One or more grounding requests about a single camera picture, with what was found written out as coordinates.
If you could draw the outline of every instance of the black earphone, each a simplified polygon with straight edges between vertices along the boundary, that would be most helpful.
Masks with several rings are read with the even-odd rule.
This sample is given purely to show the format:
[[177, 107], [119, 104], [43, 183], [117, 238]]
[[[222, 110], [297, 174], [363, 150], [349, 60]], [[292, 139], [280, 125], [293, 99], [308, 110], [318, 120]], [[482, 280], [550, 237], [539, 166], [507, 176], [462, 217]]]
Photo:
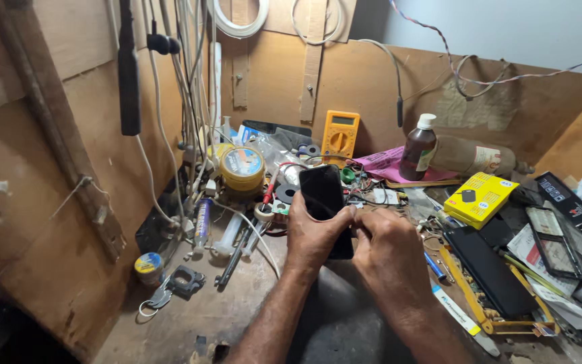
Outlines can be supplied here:
[[148, 34], [148, 49], [164, 56], [181, 52], [181, 44], [173, 37], [157, 33], [157, 22], [152, 20], [152, 34]]

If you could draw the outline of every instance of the brown glass bottle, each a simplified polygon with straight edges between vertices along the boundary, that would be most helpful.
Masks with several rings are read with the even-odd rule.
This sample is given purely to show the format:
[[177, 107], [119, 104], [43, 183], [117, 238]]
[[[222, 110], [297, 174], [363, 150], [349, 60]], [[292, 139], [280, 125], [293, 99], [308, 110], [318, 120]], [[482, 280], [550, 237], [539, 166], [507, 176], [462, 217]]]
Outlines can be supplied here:
[[399, 162], [399, 174], [408, 181], [421, 181], [437, 147], [432, 131], [433, 114], [421, 114], [416, 128], [408, 134]]

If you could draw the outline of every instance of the pink paper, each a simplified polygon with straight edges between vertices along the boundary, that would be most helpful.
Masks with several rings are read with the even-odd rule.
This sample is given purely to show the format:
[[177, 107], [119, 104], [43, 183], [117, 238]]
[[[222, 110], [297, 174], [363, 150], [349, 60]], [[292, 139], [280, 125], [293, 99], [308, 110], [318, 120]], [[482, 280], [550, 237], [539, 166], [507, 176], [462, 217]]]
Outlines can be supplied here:
[[[403, 147], [386, 150], [385, 152], [380, 152], [367, 157], [357, 158], [357, 161], [363, 165], [363, 168], [367, 173], [372, 174], [375, 178], [387, 178], [392, 181], [399, 183], [410, 183], [414, 181], [409, 181], [402, 178], [399, 175], [399, 162], [401, 161], [401, 156], [403, 155]], [[442, 179], [450, 179], [457, 176], [457, 172], [451, 172], [449, 170], [434, 169], [428, 167], [425, 171], [425, 176], [421, 180], [423, 181], [441, 181]]]

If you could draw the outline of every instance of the yellow box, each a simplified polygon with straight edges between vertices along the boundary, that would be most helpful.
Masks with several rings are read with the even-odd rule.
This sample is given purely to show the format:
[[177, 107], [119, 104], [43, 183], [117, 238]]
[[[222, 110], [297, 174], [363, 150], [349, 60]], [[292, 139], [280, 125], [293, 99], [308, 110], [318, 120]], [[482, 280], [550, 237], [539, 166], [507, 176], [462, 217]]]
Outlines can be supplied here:
[[509, 194], [519, 185], [479, 172], [446, 200], [444, 211], [479, 230], [505, 204]]

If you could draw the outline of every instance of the white bottle cap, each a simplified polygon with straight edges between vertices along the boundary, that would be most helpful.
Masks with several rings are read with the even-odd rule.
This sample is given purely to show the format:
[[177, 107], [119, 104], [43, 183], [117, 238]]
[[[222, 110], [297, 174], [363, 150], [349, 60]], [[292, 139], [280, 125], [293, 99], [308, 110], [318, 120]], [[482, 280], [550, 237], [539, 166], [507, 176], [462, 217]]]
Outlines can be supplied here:
[[419, 117], [419, 122], [416, 123], [416, 127], [419, 129], [430, 130], [432, 129], [432, 121], [437, 117], [433, 114], [421, 114]]

